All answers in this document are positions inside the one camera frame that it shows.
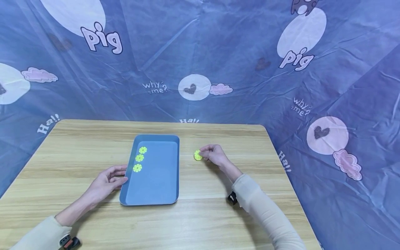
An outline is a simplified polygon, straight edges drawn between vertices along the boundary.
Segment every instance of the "white circle print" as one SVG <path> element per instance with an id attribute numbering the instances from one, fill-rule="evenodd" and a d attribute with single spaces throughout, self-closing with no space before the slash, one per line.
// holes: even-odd
<path id="1" fill-rule="evenodd" d="M 210 88 L 210 80 L 197 74 L 183 78 L 178 85 L 180 95 L 190 101 L 203 100 L 210 94 Z"/>
<path id="2" fill-rule="evenodd" d="M 11 104 L 30 90 L 30 82 L 19 70 L 0 63 L 0 104 Z"/>
<path id="3" fill-rule="evenodd" d="M 288 24 L 279 38 L 277 51 L 285 58 L 289 51 L 299 54 L 303 48 L 310 51 L 320 41 L 326 28 L 326 15 L 323 10 L 314 8 L 306 15 L 297 16 Z"/>
<path id="4" fill-rule="evenodd" d="M 106 14 L 100 0 L 40 0 L 52 17 L 70 32 L 82 36 L 81 27 L 96 32 L 94 23 L 103 29 Z"/>
<path id="5" fill-rule="evenodd" d="M 307 131 L 308 146 L 319 154 L 344 149 L 349 140 L 346 125 L 339 118 L 325 116 L 313 122 Z"/>

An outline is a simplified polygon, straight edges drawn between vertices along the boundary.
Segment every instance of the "black wrist strap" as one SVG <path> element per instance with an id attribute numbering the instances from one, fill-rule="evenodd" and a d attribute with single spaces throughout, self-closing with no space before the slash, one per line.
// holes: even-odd
<path id="1" fill-rule="evenodd" d="M 60 245 L 62 250 L 72 250 L 77 249 L 80 246 L 80 241 L 76 237 L 71 238 L 70 235 L 67 235 L 60 240 Z"/>
<path id="2" fill-rule="evenodd" d="M 230 193 L 230 195 L 228 196 L 228 201 L 230 204 L 232 204 L 232 206 L 234 206 L 236 203 L 238 203 L 238 200 L 236 199 L 236 194 L 235 192 L 232 191 L 232 193 Z"/>

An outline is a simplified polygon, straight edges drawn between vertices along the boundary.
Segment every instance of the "wood grain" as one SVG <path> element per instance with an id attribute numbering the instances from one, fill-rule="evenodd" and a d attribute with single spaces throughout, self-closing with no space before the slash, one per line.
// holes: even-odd
<path id="1" fill-rule="evenodd" d="M 193 159 L 220 144 L 289 218 L 307 249 L 320 250 L 275 149 L 260 125 L 63 120 L 56 124 L 0 200 L 0 249 L 77 199 L 97 174 L 127 164 L 137 134 L 180 137 L 176 204 L 123 207 L 119 193 L 74 227 L 83 250 L 272 249 L 264 231 L 239 206 L 226 202 L 231 183 L 218 168 Z"/>

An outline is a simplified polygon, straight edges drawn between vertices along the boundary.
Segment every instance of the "beige sleeve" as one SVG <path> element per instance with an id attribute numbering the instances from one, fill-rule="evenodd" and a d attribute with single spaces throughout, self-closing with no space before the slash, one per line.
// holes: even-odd
<path id="1" fill-rule="evenodd" d="M 61 226 L 54 216 L 50 216 L 30 230 L 10 250 L 58 250 L 60 240 L 71 231 L 70 227 Z"/>
<path id="2" fill-rule="evenodd" d="M 280 208 L 247 174 L 233 184 L 238 202 L 267 232 L 275 250 L 305 250 L 306 247 Z"/>

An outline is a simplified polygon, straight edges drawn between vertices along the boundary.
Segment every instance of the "yellow green gear piece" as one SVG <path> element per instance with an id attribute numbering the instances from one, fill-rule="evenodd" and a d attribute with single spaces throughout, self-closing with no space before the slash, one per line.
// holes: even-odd
<path id="1" fill-rule="evenodd" d="M 135 160 L 136 160 L 137 162 L 141 162 L 141 161 L 143 161 L 143 159 L 144 159 L 144 155 L 142 155 L 142 154 L 138 154 L 138 155 L 135 157 Z"/>
<path id="2" fill-rule="evenodd" d="M 134 172 L 140 172 L 142 170 L 142 165 L 141 164 L 136 164 L 135 166 L 133 166 L 133 171 Z"/>
<path id="3" fill-rule="evenodd" d="M 146 152 L 147 152 L 147 148 L 146 147 L 139 148 L 139 153 L 144 154 Z"/>
<path id="4" fill-rule="evenodd" d="M 196 150 L 194 152 L 194 159 L 197 160 L 197 161 L 199 161 L 199 160 L 201 160 L 203 158 L 201 155 L 199 155 L 199 153 L 200 153 L 200 150 Z"/>

